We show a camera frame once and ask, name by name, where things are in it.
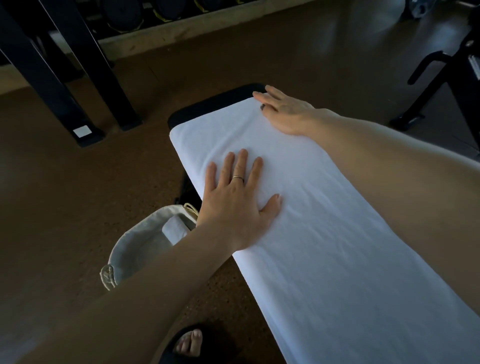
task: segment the floor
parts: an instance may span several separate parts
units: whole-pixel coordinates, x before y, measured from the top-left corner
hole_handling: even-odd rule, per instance
[[[0,362],[13,363],[106,290],[99,279],[116,240],[178,194],[182,166],[168,138],[174,111],[262,82],[317,107],[379,123],[403,111],[438,72],[407,78],[428,53],[455,52],[468,11],[439,3],[398,22],[403,0],[319,0],[117,62],[144,125],[120,132],[88,79],[68,85],[108,133],[78,148],[32,89],[0,97]],[[471,158],[478,151],[447,87],[412,136]],[[230,259],[180,316],[221,323],[232,363],[283,362]]]

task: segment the ring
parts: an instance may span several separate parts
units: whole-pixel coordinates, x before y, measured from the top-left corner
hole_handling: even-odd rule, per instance
[[[242,181],[242,183],[245,183],[245,180],[244,180],[243,177],[241,177],[241,176],[233,176],[232,179],[234,179],[234,178],[240,178],[241,181]]]

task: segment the person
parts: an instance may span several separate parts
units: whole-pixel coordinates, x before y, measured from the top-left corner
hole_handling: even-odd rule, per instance
[[[266,90],[253,97],[271,124],[321,146],[391,229],[479,313],[480,165],[385,126],[315,109],[274,87]],[[255,159],[245,176],[247,158],[241,150],[233,166],[230,152],[218,183],[211,163],[197,228],[20,363],[149,363],[192,295],[235,251],[254,244],[280,213],[278,194],[257,207],[263,160]],[[172,350],[201,356],[202,331],[180,334]]]

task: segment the hand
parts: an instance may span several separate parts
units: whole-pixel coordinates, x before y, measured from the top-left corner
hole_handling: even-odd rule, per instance
[[[307,135],[312,124],[319,120],[340,117],[328,109],[315,109],[306,101],[285,95],[275,87],[266,86],[267,94],[254,92],[262,103],[262,113],[274,128],[290,135]]]
[[[279,214],[282,197],[273,195],[260,211],[256,195],[262,175],[263,160],[258,157],[248,177],[245,177],[248,152],[242,149],[237,165],[232,166],[235,154],[230,152],[225,157],[218,185],[215,182],[216,164],[210,163],[205,176],[205,191],[197,226],[211,224],[214,229],[225,231],[232,238],[234,251],[245,249],[256,242],[270,227]]]

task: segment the white bag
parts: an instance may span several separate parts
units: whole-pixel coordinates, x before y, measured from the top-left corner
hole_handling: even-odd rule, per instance
[[[188,229],[195,228],[198,211],[192,205],[170,205],[155,211],[122,235],[112,249],[108,264],[100,271],[106,289],[115,288],[122,280],[146,266],[157,254],[172,247],[162,233],[162,227],[174,215],[179,216]]]

